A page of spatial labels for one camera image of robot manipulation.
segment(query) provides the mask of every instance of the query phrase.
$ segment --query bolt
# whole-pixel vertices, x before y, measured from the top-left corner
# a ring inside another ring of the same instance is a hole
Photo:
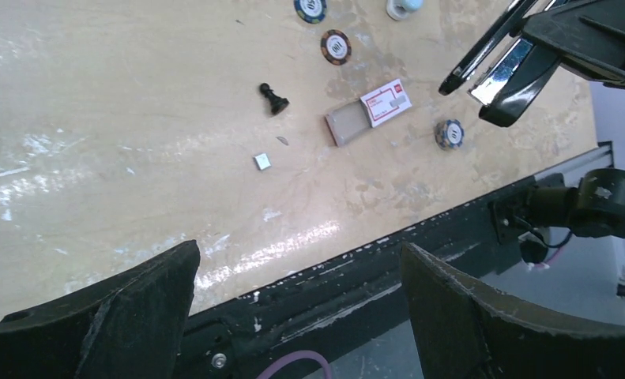
[[[223,369],[224,366],[226,366],[226,355],[223,355],[221,353],[215,354],[212,357],[212,366],[215,369]]]

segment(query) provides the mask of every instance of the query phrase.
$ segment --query table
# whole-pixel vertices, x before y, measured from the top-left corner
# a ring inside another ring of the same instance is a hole
[[[290,1],[0,0],[0,319],[187,239],[197,313],[594,148],[588,85],[562,70],[509,129],[438,95],[508,3],[396,22],[331,0],[312,25]],[[341,67],[320,53],[331,28]],[[323,115],[395,78],[413,109],[335,147]],[[446,118],[462,150],[435,145]]]

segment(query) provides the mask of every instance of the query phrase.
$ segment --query grey floor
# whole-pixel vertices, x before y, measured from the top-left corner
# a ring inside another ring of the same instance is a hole
[[[615,163],[625,170],[625,91],[592,84],[598,141],[613,141]],[[552,240],[564,235],[552,232]],[[573,238],[548,269],[519,264],[481,278],[524,300],[562,313],[625,325],[625,302],[615,296],[625,241]],[[335,378],[423,378],[409,322],[397,326],[332,364]],[[322,378],[321,371],[307,379]]]

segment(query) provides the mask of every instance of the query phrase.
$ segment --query white card with red border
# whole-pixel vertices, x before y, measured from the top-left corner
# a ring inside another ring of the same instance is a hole
[[[361,102],[365,106],[368,119],[374,128],[412,107],[401,79],[384,84],[373,92],[361,96]]]

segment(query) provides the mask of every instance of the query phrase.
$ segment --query black chess pawn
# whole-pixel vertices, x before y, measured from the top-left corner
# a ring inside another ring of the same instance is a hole
[[[289,105],[289,100],[275,95],[267,83],[261,84],[258,90],[261,91],[263,96],[270,102],[270,112],[273,113],[273,116],[282,112]]]

